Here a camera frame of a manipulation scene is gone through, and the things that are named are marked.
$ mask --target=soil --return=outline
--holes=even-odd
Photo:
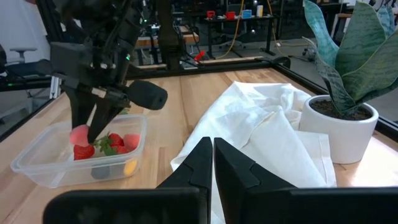
[[[323,115],[347,121],[361,121],[372,117],[372,114],[362,107],[359,107],[357,112],[355,112],[354,114],[351,114],[349,116],[342,116],[337,111],[335,111],[333,104],[331,103],[331,101],[328,100],[311,102],[310,107],[316,112],[319,112]]]

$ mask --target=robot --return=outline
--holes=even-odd
[[[126,86],[126,74],[135,43],[151,21],[160,22],[159,46],[168,69],[179,68],[183,40],[173,24],[169,1],[53,0],[67,32],[82,44],[52,42],[53,76],[64,80],[60,88],[70,99],[72,128],[86,124],[96,110],[88,132],[93,143],[106,125],[130,102],[159,110],[167,92],[145,81]],[[74,19],[81,22],[79,27]]]
[[[169,69],[183,52],[167,0],[54,0],[67,30],[83,44],[51,43],[54,74],[70,99],[72,127],[86,124],[93,142],[130,102],[161,109],[167,92],[149,82],[126,86],[129,58],[140,30],[157,9],[159,45]],[[82,28],[74,19],[79,19]],[[224,139],[203,138],[156,189],[82,190],[54,198],[43,223],[211,223],[214,172],[226,224],[386,223],[398,220],[398,189],[298,189]]]

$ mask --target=office chair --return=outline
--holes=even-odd
[[[235,15],[240,15],[241,13],[241,5],[240,4],[229,4],[227,6],[227,12],[235,12]],[[246,23],[245,22],[239,22],[239,27],[238,27],[238,33],[236,34],[236,39],[238,37],[240,37],[241,35],[243,35],[245,33],[246,30]],[[220,44],[218,47],[222,48],[223,46],[230,46],[232,44],[232,41],[234,39],[234,35],[235,35],[235,30],[236,30],[236,23],[235,22],[224,22],[221,28],[221,36],[225,36],[228,39],[231,39],[225,43]],[[241,46],[243,48],[246,48],[246,46],[235,39],[234,45],[238,45]]]
[[[42,79],[44,76],[49,76],[52,72],[51,63],[48,60],[39,60],[38,62],[25,63],[24,53],[27,51],[35,51],[36,48],[13,48],[10,51],[19,53],[18,58],[9,58],[0,45],[0,73],[6,73],[6,76],[0,76],[0,82],[3,84],[12,85],[13,82],[34,82],[38,78]],[[28,100],[20,103],[13,108],[0,113],[0,124],[4,124],[6,116],[19,113],[22,110],[27,110],[28,113],[35,111],[35,108],[47,102],[49,99],[38,98],[38,94],[42,93],[45,89],[41,89],[38,93],[32,95],[30,90],[26,90]]]

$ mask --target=plant leaf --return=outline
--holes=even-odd
[[[391,92],[392,90],[394,90],[397,87],[398,87],[398,79],[396,79],[395,82],[391,86],[389,86],[387,88],[384,88],[382,90],[374,90],[374,91],[366,94],[364,97],[362,97],[356,103],[358,105],[362,104],[362,103],[366,103],[369,100],[375,99],[375,98],[377,98],[379,96],[382,96],[384,94],[387,94],[387,93]]]
[[[358,101],[391,86],[398,77],[398,33],[393,33],[359,69],[342,76],[348,94]]]
[[[338,47],[329,35],[321,9],[315,3],[304,0],[304,11],[307,24],[317,38],[321,60],[334,68]]]
[[[381,25],[383,26],[386,37],[391,36],[395,29],[394,13],[392,12],[392,8],[390,6],[381,6],[381,8],[377,12],[377,16],[380,20]]]
[[[315,43],[303,37],[312,47],[316,50],[317,46]],[[349,96],[349,94],[344,89],[343,81],[340,74],[330,65],[325,63],[318,55],[315,57],[315,67],[317,72],[322,77],[323,81],[328,88],[329,95],[332,99],[334,106],[337,111],[342,115],[347,115],[352,113],[355,108],[355,101]]]
[[[340,75],[360,68],[386,40],[384,29],[369,4],[357,2],[336,56]]]

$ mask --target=clear plastic container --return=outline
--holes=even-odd
[[[139,169],[147,129],[145,116],[119,115],[99,135],[141,135],[137,149],[115,156],[105,156],[96,147],[92,158],[74,161],[73,145],[69,143],[71,128],[71,121],[46,128],[13,160],[11,169],[49,188],[129,177]]]

